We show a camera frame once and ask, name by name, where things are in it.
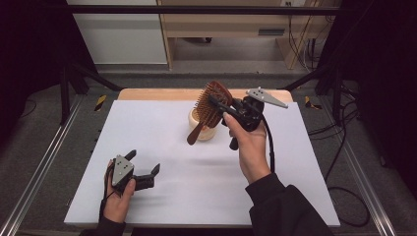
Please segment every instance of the white paper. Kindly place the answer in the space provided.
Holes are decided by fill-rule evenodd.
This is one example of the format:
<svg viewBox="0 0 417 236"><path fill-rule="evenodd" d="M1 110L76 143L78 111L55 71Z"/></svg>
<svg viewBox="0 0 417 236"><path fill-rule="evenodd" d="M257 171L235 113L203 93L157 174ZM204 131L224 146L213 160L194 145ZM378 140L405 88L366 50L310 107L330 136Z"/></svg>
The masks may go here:
<svg viewBox="0 0 417 236"><path fill-rule="evenodd" d="M187 144L188 114L194 101L114 101L65 223L96 224L108 161L132 149L135 175L160 163L152 189L135 192L126 222L133 226L251 225L248 183L231 150L228 128L217 125L209 141ZM284 109L266 104L276 173L296 186L329 226L339 226L328 189L297 103Z"/></svg>

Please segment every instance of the black sleeve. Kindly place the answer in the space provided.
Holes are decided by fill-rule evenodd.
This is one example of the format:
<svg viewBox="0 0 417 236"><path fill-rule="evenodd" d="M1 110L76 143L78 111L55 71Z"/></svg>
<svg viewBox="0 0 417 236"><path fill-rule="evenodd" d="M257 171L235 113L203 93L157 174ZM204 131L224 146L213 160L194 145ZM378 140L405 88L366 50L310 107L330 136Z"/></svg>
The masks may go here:
<svg viewBox="0 0 417 236"><path fill-rule="evenodd" d="M284 187L270 174L246 188L255 236L332 235L313 206L294 186Z"/></svg>
<svg viewBox="0 0 417 236"><path fill-rule="evenodd" d="M125 227L126 223L116 223L103 217L95 229L94 236L121 236Z"/></svg>

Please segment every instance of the gray carpet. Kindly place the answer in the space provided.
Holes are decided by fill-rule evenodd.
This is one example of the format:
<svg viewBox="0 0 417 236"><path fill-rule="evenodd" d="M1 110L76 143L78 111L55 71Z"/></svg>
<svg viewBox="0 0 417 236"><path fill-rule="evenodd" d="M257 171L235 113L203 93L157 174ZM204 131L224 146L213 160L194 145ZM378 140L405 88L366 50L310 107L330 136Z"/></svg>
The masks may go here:
<svg viewBox="0 0 417 236"><path fill-rule="evenodd" d="M253 88L261 86L265 89L276 89L288 85L298 79L297 75L104 75L108 80L117 82L119 86L129 88L202 88L207 82L217 79L228 88ZM89 163L95 140L103 127L105 118L111 107L111 101L117 97L117 92L103 88L94 82L89 82L91 89L84 98L81 110L61 146L43 184L33 200L20 230L23 234L31 230L41 232L79 232L81 229L63 223L68 207L66 206L78 188L84 171ZM299 107L308 131L322 128L331 121L323 110L307 108L304 105L306 95L310 96L313 104L321 100L315 95L310 82L292 92ZM100 95L106 94L100 111L93 111ZM0 187L6 190L0 202L0 220L4 222L18 201L31 174L39 164L44 152L52 140L60 119L59 88L52 87L37 92L30 97L36 102L35 110L19 121L14 136L7 145L1 148L0 158ZM33 102L28 102L28 111ZM334 133L330 130L312 138L325 137ZM347 125L348 141L375 188L385 211L398 235L417 235L417 203L408 192L394 169L381 167L379 154L373 140L360 120L353 119ZM328 171L332 159L339 147L335 136L327 139L312 140L312 145L323 174ZM359 194L355 180L346 164L344 153L334 166L328 178L328 186L346 188ZM339 217L349 222L359 223L365 218L361 203L340 191L331 191ZM353 227L342 223L341 227L332 228L336 235L379 235L373 219L363 227Z"/></svg>

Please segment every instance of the brush bristles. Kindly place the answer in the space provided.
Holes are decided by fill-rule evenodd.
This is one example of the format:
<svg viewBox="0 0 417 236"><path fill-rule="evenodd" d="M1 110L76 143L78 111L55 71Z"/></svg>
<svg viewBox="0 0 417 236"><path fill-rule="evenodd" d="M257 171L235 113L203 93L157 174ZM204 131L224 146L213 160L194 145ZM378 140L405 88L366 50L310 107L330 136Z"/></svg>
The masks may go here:
<svg viewBox="0 0 417 236"><path fill-rule="evenodd" d="M209 101L210 94L227 106L232 104L233 97L229 90L217 81L208 83L200 94L199 100L196 103L199 121L209 128L214 128L220 122L221 114L218 113L216 107Z"/></svg>

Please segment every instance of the person's right hand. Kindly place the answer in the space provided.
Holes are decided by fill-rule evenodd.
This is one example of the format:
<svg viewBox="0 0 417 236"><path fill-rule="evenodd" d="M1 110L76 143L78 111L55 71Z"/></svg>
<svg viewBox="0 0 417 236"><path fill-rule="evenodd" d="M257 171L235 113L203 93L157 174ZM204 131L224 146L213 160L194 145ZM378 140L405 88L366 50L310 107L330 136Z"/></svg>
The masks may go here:
<svg viewBox="0 0 417 236"><path fill-rule="evenodd" d="M267 132L264 122L253 132L245 131L230 114L223 113L230 136L239 144L239 163L249 184L270 174L266 156Z"/></svg>

